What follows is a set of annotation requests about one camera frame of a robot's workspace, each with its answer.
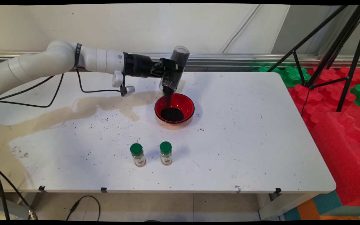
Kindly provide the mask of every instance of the metal rail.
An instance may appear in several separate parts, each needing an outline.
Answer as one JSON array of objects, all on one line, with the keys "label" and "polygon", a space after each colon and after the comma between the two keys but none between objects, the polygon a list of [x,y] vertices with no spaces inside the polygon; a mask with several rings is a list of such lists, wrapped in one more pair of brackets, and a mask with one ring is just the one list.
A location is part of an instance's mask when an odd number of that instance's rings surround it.
[{"label": "metal rail", "polygon": [[[0,63],[9,60],[10,58],[20,56],[26,53],[39,52],[19,52],[19,51],[0,51]],[[152,60],[158,61],[159,58],[169,58],[171,53],[139,53],[151,57]],[[284,55],[280,54],[190,54],[186,65],[186,72],[243,72],[256,70],[261,66],[271,67],[279,61]],[[332,68],[349,67],[353,60],[353,55],[337,56]],[[312,69],[317,66],[320,59],[314,55],[298,55],[301,67]],[[296,66],[293,56],[284,60],[278,68],[285,68],[287,66]]]}]

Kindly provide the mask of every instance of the floor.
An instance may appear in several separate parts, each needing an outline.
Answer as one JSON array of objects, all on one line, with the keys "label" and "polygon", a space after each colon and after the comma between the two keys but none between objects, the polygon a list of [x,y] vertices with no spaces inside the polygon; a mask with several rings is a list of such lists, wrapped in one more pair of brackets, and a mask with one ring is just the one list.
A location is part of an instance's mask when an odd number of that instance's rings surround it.
[{"label": "floor", "polygon": [[[38,193],[32,207],[39,219],[65,220],[84,195],[100,202],[100,221],[260,221],[255,194]],[[96,221],[97,217],[96,201],[86,197],[69,220]]]}]

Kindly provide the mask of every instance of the green lid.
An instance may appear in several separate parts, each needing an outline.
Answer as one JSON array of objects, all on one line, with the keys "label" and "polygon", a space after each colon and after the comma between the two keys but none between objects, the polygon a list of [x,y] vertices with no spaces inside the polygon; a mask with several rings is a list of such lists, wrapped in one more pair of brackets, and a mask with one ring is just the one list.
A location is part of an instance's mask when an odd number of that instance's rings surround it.
[{"label": "green lid", "polygon": [[164,141],[160,144],[160,152],[167,155],[170,153],[170,151],[172,150],[172,145],[167,142],[167,141]]},{"label": "green lid", "polygon": [[139,155],[141,155],[143,153],[143,147],[141,146],[141,144],[134,143],[130,147],[130,152],[134,156],[139,156]]}]

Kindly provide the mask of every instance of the bowl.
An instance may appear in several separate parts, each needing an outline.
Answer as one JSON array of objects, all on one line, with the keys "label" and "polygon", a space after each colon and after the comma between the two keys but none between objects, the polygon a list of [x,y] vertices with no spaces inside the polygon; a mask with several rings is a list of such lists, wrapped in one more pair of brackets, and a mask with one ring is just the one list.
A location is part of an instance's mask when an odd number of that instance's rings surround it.
[{"label": "bowl", "polygon": [[180,111],[184,114],[184,119],[181,121],[168,121],[162,118],[161,111],[167,108],[166,105],[166,96],[160,97],[155,104],[155,114],[156,116],[166,123],[182,123],[184,121],[187,121],[189,118],[191,118],[194,114],[194,103],[193,101],[185,96],[184,94],[173,94],[172,95],[172,102],[170,105],[170,108],[178,108]]}]

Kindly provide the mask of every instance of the glass jar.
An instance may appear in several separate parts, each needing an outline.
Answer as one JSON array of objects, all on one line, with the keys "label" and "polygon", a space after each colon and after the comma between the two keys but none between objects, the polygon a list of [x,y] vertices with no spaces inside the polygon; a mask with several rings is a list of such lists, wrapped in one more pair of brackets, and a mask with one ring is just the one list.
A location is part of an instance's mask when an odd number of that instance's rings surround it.
[{"label": "glass jar", "polygon": [[160,160],[163,165],[168,166],[172,163],[172,145],[164,141],[160,144]]},{"label": "glass jar", "polygon": [[133,156],[133,161],[139,168],[146,165],[147,161],[144,157],[144,150],[141,144],[134,143],[130,147],[131,155]]}]

